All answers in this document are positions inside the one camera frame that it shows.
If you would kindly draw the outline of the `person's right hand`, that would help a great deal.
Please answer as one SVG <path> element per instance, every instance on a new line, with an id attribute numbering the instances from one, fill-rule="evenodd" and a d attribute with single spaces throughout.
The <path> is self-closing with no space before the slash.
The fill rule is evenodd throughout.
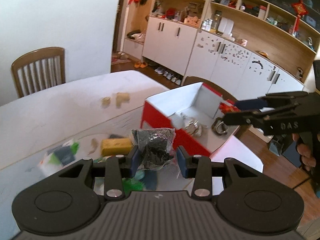
<path id="1" fill-rule="evenodd" d="M 316 166 L 316 159 L 312 155 L 312 150 L 308 145 L 298 142 L 300 139 L 299 134 L 294 133 L 292 139 L 296 143 L 296 150 L 300 154 L 304 169 L 306 171 L 311 171 L 311 169 Z"/>

